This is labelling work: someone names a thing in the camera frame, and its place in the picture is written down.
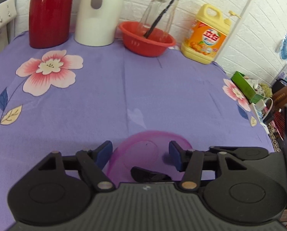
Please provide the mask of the translucent purple plastic bowl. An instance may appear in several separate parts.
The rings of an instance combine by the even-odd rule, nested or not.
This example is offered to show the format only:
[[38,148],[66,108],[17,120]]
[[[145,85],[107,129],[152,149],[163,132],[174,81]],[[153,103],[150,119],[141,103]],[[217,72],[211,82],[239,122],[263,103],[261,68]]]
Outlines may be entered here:
[[144,131],[132,135],[113,152],[106,175],[115,184],[134,182],[131,169],[136,166],[180,180],[183,173],[176,170],[168,146],[176,141],[184,150],[191,150],[191,144],[182,136],[165,131]]

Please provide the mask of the purple floral tablecloth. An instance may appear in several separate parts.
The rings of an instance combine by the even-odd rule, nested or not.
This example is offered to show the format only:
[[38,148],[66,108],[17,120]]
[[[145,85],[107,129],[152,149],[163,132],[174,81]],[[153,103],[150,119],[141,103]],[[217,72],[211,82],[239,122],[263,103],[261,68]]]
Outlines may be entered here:
[[143,57],[120,40],[93,48],[70,37],[52,49],[33,49],[23,33],[0,53],[0,230],[14,221],[9,189],[52,151],[74,155],[106,140],[117,148],[157,130],[182,136],[197,150],[273,152],[250,117],[217,63],[196,63],[171,49]]

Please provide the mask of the white power strip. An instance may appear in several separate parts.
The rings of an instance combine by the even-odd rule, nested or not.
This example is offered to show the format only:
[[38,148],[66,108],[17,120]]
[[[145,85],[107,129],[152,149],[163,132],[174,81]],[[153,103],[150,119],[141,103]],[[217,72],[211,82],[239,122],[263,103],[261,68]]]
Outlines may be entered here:
[[260,124],[266,133],[269,135],[269,129],[267,125],[273,120],[273,100],[271,98],[259,99],[256,103],[250,103],[251,112],[256,119],[256,122]]

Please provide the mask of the green cardboard box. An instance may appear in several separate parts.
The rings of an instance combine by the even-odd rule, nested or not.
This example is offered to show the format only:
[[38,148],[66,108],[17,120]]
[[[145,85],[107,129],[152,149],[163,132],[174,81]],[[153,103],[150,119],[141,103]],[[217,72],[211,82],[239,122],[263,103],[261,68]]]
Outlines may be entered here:
[[256,93],[255,89],[244,78],[244,74],[236,71],[231,77],[232,82],[244,94],[250,103],[258,103],[259,100],[264,100],[265,97]]

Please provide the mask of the yellow detergent bottle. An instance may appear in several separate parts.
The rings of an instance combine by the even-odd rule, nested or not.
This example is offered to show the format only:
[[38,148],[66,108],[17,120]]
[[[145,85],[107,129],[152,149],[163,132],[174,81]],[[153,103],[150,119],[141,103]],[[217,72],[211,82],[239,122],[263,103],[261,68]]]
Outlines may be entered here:
[[204,4],[181,44],[182,54],[201,64],[211,64],[230,33],[231,19],[211,4]]

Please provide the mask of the white thermos jug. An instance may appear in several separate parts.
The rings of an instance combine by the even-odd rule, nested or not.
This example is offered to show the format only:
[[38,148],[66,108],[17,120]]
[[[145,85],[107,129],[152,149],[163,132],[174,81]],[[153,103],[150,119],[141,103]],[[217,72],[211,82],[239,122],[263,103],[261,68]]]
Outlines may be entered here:
[[80,0],[74,38],[86,46],[114,42],[124,0]]

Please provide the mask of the red plastic basin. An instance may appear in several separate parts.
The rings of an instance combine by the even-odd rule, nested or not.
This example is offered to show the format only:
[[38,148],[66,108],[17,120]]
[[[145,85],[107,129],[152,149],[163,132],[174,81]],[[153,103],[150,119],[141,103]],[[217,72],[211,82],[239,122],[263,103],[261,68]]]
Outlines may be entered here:
[[148,38],[143,35],[145,29],[140,27],[137,21],[124,21],[119,24],[122,33],[123,44],[131,52],[145,56],[161,56],[169,47],[176,45],[176,40],[162,30],[155,28]]

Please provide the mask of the red thermos jug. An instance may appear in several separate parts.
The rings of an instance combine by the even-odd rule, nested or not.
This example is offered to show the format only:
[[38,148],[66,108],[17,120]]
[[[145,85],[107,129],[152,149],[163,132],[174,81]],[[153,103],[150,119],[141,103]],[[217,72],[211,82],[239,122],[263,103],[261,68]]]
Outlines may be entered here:
[[32,48],[51,48],[68,40],[72,1],[30,0],[29,44]]

